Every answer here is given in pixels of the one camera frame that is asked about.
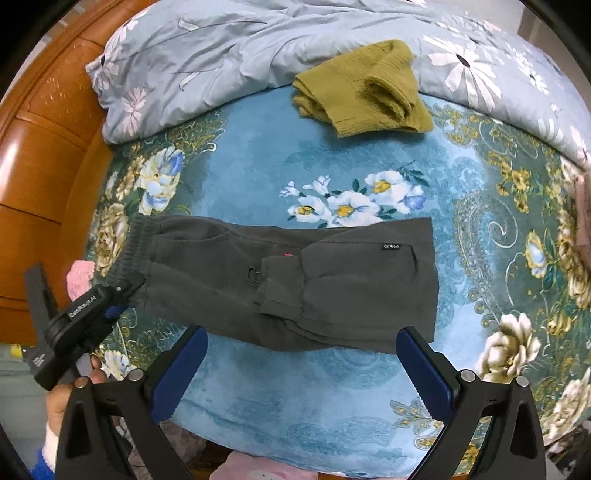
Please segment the dark grey pants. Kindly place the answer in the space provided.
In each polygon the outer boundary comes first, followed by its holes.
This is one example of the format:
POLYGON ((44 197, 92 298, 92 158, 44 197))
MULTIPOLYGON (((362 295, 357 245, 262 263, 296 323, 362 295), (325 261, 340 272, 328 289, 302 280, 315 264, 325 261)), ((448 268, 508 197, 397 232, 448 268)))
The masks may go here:
POLYGON ((109 268, 145 277, 138 312, 273 351, 394 353, 435 335, 439 279, 428 218, 283 229, 214 218, 135 217, 109 268))

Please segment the blue sleeve cuff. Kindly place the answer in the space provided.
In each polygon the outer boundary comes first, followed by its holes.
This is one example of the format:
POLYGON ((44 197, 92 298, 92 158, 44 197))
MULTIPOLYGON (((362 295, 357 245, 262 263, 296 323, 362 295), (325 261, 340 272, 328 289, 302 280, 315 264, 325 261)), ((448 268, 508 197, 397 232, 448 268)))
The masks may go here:
POLYGON ((54 480, 59 438, 51 430, 49 424, 45 427, 44 445, 37 452, 37 463, 31 471, 34 480, 54 480))

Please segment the pink garment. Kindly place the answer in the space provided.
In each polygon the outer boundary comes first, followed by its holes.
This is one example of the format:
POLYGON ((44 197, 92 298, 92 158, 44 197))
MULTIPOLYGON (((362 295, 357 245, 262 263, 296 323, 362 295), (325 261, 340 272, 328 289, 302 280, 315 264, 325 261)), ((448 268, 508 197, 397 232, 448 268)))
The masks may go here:
POLYGON ((88 260, 76 260, 72 263, 66 275, 66 290, 68 297, 74 301, 85 294, 92 284, 95 263, 88 260))

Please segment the teal floral bed blanket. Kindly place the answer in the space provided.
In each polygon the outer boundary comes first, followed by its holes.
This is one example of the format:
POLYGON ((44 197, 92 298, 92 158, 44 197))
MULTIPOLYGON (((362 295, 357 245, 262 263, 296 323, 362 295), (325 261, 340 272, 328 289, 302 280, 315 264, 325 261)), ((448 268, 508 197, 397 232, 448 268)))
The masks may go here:
POLYGON ((149 366, 208 333, 174 420, 298 467, 406 477, 444 425, 394 354, 399 321, 457 368, 531 385, 552 443, 590 413, 590 270, 558 111, 518 129, 428 99, 435 127, 341 139, 290 89, 121 147, 89 235, 98 277, 145 286, 100 346, 149 366))

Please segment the beige pink cloth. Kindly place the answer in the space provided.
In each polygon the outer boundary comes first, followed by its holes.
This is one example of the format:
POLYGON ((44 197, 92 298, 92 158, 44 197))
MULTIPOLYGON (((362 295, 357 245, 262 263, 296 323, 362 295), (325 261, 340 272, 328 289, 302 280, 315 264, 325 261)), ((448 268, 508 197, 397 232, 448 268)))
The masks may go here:
POLYGON ((576 206, 576 245, 590 251, 590 173, 580 175, 574 184, 576 206))

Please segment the light blue floral quilt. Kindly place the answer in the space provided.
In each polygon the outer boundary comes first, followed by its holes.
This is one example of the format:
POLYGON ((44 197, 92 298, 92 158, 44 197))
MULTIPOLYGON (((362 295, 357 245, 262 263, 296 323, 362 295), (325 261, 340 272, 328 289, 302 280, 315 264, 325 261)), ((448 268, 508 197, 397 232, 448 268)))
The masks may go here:
POLYGON ((380 41, 405 42, 420 92, 523 129, 581 168, 590 114, 554 60, 521 37, 425 1, 159 1, 86 66, 110 144, 145 138, 380 41))

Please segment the olive green knit sweater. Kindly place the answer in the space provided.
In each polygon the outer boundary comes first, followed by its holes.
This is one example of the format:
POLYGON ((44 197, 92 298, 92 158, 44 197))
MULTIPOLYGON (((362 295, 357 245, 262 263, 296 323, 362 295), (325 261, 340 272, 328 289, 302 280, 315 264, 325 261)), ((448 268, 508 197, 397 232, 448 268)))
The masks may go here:
POLYGON ((332 126, 341 138, 402 130, 427 133, 433 120, 401 40, 368 45, 325 61, 294 79, 294 105, 304 118, 332 126))

